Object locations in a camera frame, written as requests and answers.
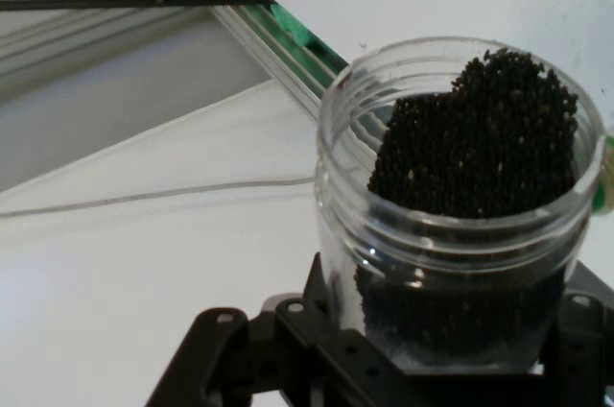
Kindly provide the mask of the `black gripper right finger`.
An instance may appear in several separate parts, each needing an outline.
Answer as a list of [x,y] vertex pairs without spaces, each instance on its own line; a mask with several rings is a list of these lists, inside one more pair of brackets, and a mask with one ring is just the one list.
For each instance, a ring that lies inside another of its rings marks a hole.
[[581,263],[567,284],[542,363],[547,406],[613,404],[613,290]]

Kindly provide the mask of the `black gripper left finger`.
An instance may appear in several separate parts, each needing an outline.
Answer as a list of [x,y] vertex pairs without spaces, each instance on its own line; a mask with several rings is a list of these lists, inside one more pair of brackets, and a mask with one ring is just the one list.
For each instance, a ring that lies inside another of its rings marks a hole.
[[201,312],[147,403],[251,406],[278,393],[289,406],[400,406],[403,376],[366,338],[328,320],[314,260],[304,291],[255,318],[236,308]]

